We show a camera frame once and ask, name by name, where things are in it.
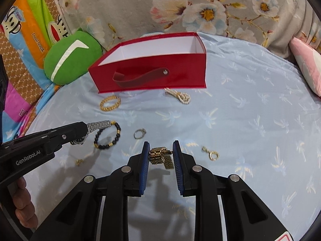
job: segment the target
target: silver metal watch band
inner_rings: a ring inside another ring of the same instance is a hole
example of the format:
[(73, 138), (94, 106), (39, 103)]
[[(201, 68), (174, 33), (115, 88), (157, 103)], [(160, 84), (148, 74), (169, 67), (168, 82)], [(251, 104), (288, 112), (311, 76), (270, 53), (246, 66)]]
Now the silver metal watch band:
[(99, 122), (92, 122), (92, 123), (88, 123), (87, 127), (88, 127), (88, 132), (87, 135), (85, 137), (82, 137), (78, 140), (73, 140), (70, 142), (71, 145), (81, 145), (84, 143), (85, 139), (87, 138), (87, 136), (97, 130), (97, 129), (104, 129), (104, 128), (108, 128), (111, 127), (111, 121), (110, 120), (104, 120), (104, 121), (99, 121)]
[(88, 123), (87, 127), (88, 127), (88, 132), (87, 132), (87, 135), (88, 135), (97, 129), (104, 129), (104, 128), (111, 127), (111, 121), (104, 120), (99, 122), (92, 122), (92, 123)]

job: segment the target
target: blue gripper pad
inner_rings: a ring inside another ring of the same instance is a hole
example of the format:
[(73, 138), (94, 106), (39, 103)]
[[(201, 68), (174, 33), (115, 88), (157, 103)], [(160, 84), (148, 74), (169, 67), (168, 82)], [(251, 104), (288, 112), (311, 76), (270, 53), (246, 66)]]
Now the blue gripper pad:
[(175, 166), (177, 187), (179, 189), (179, 193), (182, 196), (184, 194), (183, 170), (179, 161), (179, 154), (177, 152), (175, 142), (173, 143), (173, 160), (174, 160), (174, 166)]
[(147, 174), (148, 174), (148, 155), (150, 151), (150, 144), (148, 142), (144, 143), (144, 147), (142, 148), (142, 162), (140, 164), (140, 174), (139, 174), (139, 193), (141, 195), (144, 194), (144, 191), (146, 189), (146, 183), (147, 183)]

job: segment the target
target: light blue bedsheet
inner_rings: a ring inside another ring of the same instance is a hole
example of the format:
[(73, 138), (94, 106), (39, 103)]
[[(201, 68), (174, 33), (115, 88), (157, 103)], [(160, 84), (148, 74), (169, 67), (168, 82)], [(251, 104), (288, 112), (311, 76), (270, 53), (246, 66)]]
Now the light blue bedsheet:
[[(140, 153), (144, 141), (171, 149), (178, 139), (185, 153), (214, 174), (240, 175), (295, 241), (304, 235), (321, 209), (320, 99), (294, 65), (263, 47), (199, 35), (207, 51), (207, 89), (181, 89), (190, 94), (189, 105), (163, 90), (131, 91), (115, 93), (120, 107), (103, 112), (100, 101), (110, 94), (98, 95), (86, 74), (41, 110), (29, 133), (106, 119), (122, 128), (109, 150), (94, 149), (92, 134), (83, 146), (66, 144), (55, 159), (26, 176), (41, 222), (85, 175), (109, 175)], [(147, 134), (135, 140), (140, 128)], [(100, 140), (110, 141), (115, 133), (106, 129)], [(218, 151), (219, 159), (210, 161), (202, 146)], [(76, 159), (84, 163), (78, 167)], [(145, 194), (130, 198), (128, 211), (130, 240), (194, 238), (195, 199), (179, 195), (174, 170), (150, 165)]]

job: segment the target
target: green pillow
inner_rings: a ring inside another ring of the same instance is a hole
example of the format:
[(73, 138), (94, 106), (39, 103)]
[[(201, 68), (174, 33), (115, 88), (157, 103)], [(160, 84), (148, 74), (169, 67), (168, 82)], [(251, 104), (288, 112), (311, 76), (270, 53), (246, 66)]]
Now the green pillow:
[(101, 56), (99, 42), (77, 31), (52, 46), (44, 60), (44, 71), (52, 82), (65, 85), (84, 75)]

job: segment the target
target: finger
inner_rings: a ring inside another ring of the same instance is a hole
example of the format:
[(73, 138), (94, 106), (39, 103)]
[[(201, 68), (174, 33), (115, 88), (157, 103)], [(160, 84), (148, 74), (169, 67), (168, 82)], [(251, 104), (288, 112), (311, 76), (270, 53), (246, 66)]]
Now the finger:
[(18, 189), (12, 197), (13, 203), (17, 209), (23, 209), (30, 204), (31, 196), (27, 189)]
[(20, 223), (28, 229), (36, 228), (38, 226), (38, 218), (36, 215), (33, 215), (31, 219), (29, 219), (27, 222), (20, 221)]
[(23, 177), (21, 177), (17, 180), (17, 185), (18, 185), (18, 188), (25, 189), (27, 186), (27, 182), (25, 181), (25, 179)]
[(25, 206), (23, 209), (16, 209), (16, 216), (22, 222), (27, 222), (35, 214), (35, 207), (32, 203)]

